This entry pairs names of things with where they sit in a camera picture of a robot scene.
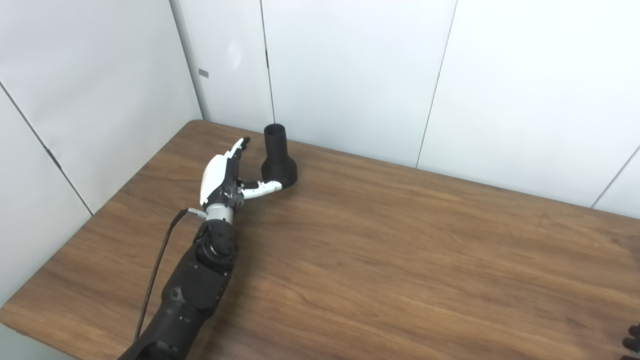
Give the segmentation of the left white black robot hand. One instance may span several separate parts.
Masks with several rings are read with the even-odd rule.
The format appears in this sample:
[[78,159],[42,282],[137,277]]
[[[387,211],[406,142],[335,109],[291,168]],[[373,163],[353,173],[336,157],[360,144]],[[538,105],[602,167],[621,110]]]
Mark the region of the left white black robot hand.
[[250,137],[240,137],[226,153],[215,155],[205,167],[199,192],[199,203],[207,211],[214,205],[237,210],[245,200],[281,191],[281,182],[240,180],[240,164],[243,151]]

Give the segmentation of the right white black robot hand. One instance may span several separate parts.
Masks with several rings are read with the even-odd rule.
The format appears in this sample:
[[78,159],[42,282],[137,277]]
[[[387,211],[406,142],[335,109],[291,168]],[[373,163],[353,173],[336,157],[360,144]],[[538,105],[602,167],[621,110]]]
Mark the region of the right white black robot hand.
[[628,328],[628,336],[621,341],[622,346],[633,355],[622,355],[620,360],[640,359],[640,325],[632,325]]

